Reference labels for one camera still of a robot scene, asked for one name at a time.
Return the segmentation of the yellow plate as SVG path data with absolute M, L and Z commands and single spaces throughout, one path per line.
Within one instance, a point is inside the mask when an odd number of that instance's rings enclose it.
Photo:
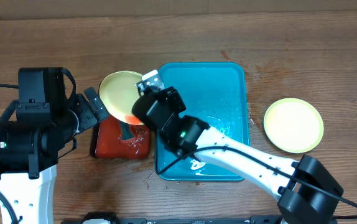
M 270 105 L 263 126 L 271 143 L 294 154 L 314 149 L 324 133 L 320 113 L 310 103 L 298 98 L 283 98 Z
M 136 83 L 142 75 L 133 71 L 120 71 L 109 74 L 101 82 L 99 95 L 110 115 L 131 125 L 143 125 L 133 115 L 132 107 L 139 99 Z

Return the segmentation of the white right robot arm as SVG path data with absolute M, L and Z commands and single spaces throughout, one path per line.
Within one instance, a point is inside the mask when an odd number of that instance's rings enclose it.
M 164 86 L 157 70 L 136 84 L 135 117 L 163 142 L 177 160 L 192 157 L 222 167 L 256 184 L 276 201 L 282 223 L 330 223 L 343 189 L 322 163 L 273 156 L 229 138 L 208 123 L 179 114 L 185 105 L 178 91 Z

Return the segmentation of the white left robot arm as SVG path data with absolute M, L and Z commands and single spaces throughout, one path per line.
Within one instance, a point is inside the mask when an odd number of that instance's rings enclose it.
M 106 119 L 95 89 L 67 98 L 64 89 L 19 89 L 0 117 L 0 203 L 3 223 L 53 223 L 58 152 Z

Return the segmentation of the dark hourglass sponge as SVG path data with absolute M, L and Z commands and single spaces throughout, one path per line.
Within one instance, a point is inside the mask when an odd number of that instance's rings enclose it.
M 120 121 L 119 122 L 119 127 L 120 127 L 120 130 L 121 130 L 121 140 L 122 141 L 127 141 L 127 140 L 130 140 L 130 139 L 134 138 L 134 135 L 133 135 L 133 133 L 131 132 L 131 129 L 130 129 L 131 126 L 129 124 Z

